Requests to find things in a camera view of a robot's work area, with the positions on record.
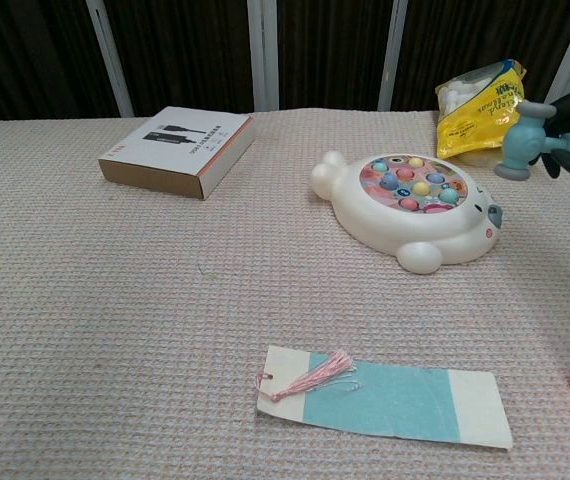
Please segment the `yellow snack bag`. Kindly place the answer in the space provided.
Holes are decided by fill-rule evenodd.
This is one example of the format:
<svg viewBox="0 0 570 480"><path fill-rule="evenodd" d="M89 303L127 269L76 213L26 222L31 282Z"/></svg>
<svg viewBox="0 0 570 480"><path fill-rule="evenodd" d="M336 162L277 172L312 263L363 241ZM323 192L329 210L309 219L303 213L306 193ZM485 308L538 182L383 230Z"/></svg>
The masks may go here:
<svg viewBox="0 0 570 480"><path fill-rule="evenodd" d="M447 159L501 147L519 119L516 107L525 99L525 74L518 61L505 59L437 86L436 156Z"/></svg>

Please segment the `teal toy hammer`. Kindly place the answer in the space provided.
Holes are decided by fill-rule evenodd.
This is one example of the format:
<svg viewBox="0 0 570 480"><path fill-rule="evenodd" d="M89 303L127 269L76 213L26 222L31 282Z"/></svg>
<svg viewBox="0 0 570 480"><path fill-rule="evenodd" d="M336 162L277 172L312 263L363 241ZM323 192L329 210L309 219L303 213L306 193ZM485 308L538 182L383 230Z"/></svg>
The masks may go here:
<svg viewBox="0 0 570 480"><path fill-rule="evenodd" d="M530 178L530 164L541 153L554 149L570 151L570 133L560 137L548 137L543 128L546 120L557 113L552 105L523 100L516 106L518 121L507 131L502 141L502 161L494 167L494 173L512 181Z"/></svg>

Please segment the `white seal fishing toy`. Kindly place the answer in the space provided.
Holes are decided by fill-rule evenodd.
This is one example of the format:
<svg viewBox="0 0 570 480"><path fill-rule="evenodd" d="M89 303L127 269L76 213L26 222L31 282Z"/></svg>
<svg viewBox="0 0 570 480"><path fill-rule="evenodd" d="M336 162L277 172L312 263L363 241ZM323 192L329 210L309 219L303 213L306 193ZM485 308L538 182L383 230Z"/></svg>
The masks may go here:
<svg viewBox="0 0 570 480"><path fill-rule="evenodd" d="M432 157L384 153L350 163L328 151L310 184L351 236L416 274L484 256L502 227L502 208L490 193Z"/></svg>

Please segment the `white and teal paper bookmark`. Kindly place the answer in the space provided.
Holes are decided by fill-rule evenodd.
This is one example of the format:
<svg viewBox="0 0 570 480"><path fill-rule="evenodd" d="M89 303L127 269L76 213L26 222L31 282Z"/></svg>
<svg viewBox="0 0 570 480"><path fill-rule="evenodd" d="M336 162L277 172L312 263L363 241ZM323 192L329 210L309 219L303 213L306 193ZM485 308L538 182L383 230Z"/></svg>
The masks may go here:
<svg viewBox="0 0 570 480"><path fill-rule="evenodd" d="M261 390L275 393L330 355L270 346ZM513 439L493 374L355 361L356 370L259 411L351 433L509 449Z"/></svg>

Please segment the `pink waffle-weave tablecloth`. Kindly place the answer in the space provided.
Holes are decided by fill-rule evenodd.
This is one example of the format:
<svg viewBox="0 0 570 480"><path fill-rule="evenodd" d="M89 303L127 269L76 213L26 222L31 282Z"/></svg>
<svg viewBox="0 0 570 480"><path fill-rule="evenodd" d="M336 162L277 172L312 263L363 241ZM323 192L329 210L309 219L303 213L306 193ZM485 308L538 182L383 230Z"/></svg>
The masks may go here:
<svg viewBox="0 0 570 480"><path fill-rule="evenodd" d="M409 274L309 187L336 149L432 155L432 112L259 113L204 201L107 182L138 119L0 122L0 480L570 480L570 176L473 177L493 251ZM259 414L270 345L489 371L510 450Z"/></svg>

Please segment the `pink bookmark tassel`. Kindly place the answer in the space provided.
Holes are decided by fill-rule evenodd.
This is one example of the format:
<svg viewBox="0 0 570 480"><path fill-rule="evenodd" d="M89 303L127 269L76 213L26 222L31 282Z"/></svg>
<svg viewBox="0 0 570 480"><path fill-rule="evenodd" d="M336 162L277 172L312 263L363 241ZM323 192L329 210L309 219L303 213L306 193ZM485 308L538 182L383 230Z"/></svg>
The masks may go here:
<svg viewBox="0 0 570 480"><path fill-rule="evenodd" d="M346 352L339 350L333 352L323 363L317 365L314 369L297 377L286 388L275 393L266 393L261 390L262 381L271 380L273 375L266 372L258 372L255 377L255 389L272 403L277 403L284 398L325 386L339 375L354 372L355 370L356 365L354 359Z"/></svg>

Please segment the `dark ribbed curtain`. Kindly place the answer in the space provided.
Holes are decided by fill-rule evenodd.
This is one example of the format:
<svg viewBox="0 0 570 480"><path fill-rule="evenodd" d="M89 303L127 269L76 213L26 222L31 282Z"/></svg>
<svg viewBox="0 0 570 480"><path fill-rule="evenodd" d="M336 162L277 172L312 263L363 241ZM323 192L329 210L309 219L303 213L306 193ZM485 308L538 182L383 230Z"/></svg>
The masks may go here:
<svg viewBox="0 0 570 480"><path fill-rule="evenodd" d="M134 116L254 110L246 0L104 0ZM393 0L277 0L280 109L377 110ZM513 59L546 98L570 0L408 0L391 111ZM118 117L85 0L0 0L0 120Z"/></svg>

